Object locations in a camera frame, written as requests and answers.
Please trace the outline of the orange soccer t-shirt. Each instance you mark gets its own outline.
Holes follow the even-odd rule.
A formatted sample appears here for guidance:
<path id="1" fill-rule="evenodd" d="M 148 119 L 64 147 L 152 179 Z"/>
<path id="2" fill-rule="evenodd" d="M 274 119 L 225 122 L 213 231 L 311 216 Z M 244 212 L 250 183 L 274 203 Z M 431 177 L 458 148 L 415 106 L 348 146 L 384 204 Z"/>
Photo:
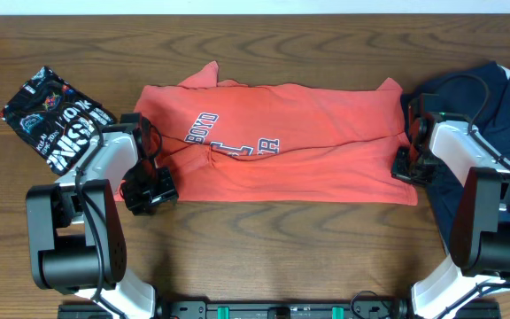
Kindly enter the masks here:
<path id="1" fill-rule="evenodd" d="M 144 87 L 135 110 L 162 137 L 159 165 L 183 201 L 373 202 L 413 206 L 391 175 L 407 145 L 401 86 L 316 89 L 221 80 L 216 62 Z"/>

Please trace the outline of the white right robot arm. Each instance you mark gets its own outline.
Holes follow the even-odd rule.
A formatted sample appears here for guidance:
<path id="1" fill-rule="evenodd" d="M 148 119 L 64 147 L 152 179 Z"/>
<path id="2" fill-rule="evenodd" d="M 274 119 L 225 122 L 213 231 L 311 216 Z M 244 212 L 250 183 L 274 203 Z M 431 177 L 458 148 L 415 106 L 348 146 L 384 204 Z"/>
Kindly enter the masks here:
<path id="1" fill-rule="evenodd" d="M 418 186 L 441 168 L 462 187 L 445 259 L 411 287 L 402 318 L 489 318 L 491 307 L 473 300 L 510 291 L 510 160 L 479 133 L 465 114 L 440 110 L 437 94 L 407 107 L 410 144 L 398 149 L 391 175 Z"/>

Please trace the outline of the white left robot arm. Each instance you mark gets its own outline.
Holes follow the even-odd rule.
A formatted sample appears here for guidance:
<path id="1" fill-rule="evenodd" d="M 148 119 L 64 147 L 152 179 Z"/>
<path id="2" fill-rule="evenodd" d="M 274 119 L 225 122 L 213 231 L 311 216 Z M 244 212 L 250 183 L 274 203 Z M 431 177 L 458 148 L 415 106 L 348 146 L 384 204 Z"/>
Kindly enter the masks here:
<path id="1" fill-rule="evenodd" d="M 53 184 L 26 195 L 31 273 L 43 290 L 75 295 L 60 318 L 161 318 L 156 288 L 128 269 L 114 195 L 134 215 L 151 215 L 179 198 L 167 167 L 157 165 L 162 137 L 140 113 L 100 126 L 89 149 Z"/>

